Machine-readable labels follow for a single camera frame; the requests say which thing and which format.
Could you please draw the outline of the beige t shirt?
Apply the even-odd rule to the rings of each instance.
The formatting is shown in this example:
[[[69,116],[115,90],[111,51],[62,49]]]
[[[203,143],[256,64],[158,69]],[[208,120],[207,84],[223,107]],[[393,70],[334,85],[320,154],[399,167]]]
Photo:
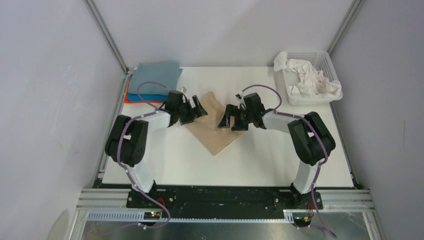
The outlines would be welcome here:
[[[218,128],[218,124],[224,117],[226,107],[217,100],[213,91],[204,94],[200,104],[206,110],[207,115],[199,117],[185,126],[215,156],[244,132],[232,131],[230,128]]]

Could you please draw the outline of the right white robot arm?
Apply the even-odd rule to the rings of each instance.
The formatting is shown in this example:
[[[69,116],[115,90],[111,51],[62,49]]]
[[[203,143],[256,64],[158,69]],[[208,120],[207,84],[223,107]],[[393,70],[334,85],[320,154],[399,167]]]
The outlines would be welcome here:
[[[274,205],[303,209],[308,204],[315,204],[315,187],[321,167],[336,148],[336,142],[320,115],[314,111],[296,115],[266,109],[257,93],[237,97],[241,102],[226,106],[217,127],[247,131],[249,124],[253,124],[256,128],[289,134],[300,162],[290,191],[275,198]]]

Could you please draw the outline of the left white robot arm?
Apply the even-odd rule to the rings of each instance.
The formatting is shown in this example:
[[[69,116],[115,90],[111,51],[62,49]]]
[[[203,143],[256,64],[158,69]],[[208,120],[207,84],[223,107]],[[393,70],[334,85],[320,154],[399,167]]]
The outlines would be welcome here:
[[[138,201],[145,208],[154,207],[158,201],[157,193],[151,190],[155,180],[143,162],[149,135],[177,122],[190,124],[207,115],[196,95],[189,100],[182,91],[171,90],[162,107],[135,117],[120,114],[115,118],[104,151],[124,169],[132,188],[140,192]]]

